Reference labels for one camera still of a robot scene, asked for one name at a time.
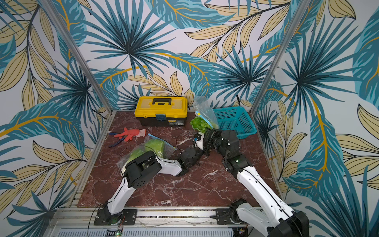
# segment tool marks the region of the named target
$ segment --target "red marble surface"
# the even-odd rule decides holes
[[[162,138],[173,146],[177,138],[179,148],[185,149],[191,145],[188,135],[196,133],[190,125],[192,118],[194,113],[189,112],[185,127],[142,127],[133,112],[117,112],[110,130],[122,132],[124,127],[146,128],[147,133]],[[77,204],[78,207],[96,207],[113,196],[122,180],[117,166],[120,156],[133,149],[127,148],[128,146],[140,144],[144,138],[133,138],[133,141],[108,148],[116,141],[113,136],[106,138]],[[240,147],[265,182],[277,193],[257,134],[240,140]],[[200,166],[195,165],[182,177],[157,174],[144,187],[133,193],[126,206],[228,206],[239,198],[246,199],[252,206],[258,206],[247,189],[225,171],[221,160],[221,155],[213,151],[209,157],[200,159]]]

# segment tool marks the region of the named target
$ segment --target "mounting plate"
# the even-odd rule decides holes
[[[124,209],[122,211],[122,214],[125,216],[124,219],[124,226],[134,226],[134,223],[136,222],[136,216],[137,216],[137,209]],[[104,210],[100,209],[97,211],[94,226],[110,226],[110,225],[116,225],[115,223],[112,223],[113,221],[110,220],[107,222],[105,220]]]
[[[234,223],[230,219],[230,209],[229,208],[217,208],[216,209],[216,221],[217,224],[247,224],[246,222]]]

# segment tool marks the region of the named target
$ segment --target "wall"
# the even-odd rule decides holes
[[[80,51],[115,109],[134,109],[143,95],[185,96],[191,106],[195,94],[249,109],[298,0],[125,3],[88,2],[86,30],[76,32],[87,35]]]
[[[324,0],[317,12],[295,33],[254,117],[311,236],[378,236],[379,3]]]
[[[106,113],[75,60],[65,57],[66,46],[38,2],[5,2],[0,1],[0,235],[39,236],[70,198]],[[85,28],[78,2],[57,3],[75,20],[72,28]]]

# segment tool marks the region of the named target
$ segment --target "blue plastic basket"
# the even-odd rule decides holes
[[[235,130],[238,139],[257,133],[253,121],[243,107],[216,108],[213,111],[220,129]]]

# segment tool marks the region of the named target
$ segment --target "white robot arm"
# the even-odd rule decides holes
[[[234,223],[249,223],[264,236],[269,237],[309,237],[309,221],[303,212],[295,212],[284,203],[264,182],[257,170],[239,152],[239,140],[233,130],[208,130],[197,133],[194,148],[187,148],[177,160],[158,158],[148,151],[122,168],[124,176],[119,188],[104,207],[109,218],[118,217],[133,192],[145,185],[156,174],[182,176],[201,158],[215,148],[224,158],[226,170],[230,172],[257,200],[264,213],[259,212],[245,200],[240,199],[230,205],[230,219]]]

